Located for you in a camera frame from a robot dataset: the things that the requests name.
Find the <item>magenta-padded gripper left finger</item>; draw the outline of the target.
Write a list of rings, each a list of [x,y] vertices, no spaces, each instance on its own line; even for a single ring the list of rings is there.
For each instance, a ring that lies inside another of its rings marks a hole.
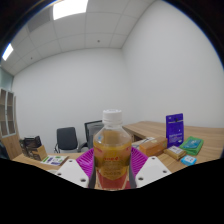
[[[90,149],[77,159],[68,159],[55,175],[83,188],[93,189],[96,183],[94,151]]]

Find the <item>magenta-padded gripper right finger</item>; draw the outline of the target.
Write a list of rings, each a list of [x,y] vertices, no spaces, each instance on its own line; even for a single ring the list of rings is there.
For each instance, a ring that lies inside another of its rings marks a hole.
[[[130,188],[140,188],[170,175],[169,169],[156,157],[147,157],[136,148],[131,149],[129,166]]]

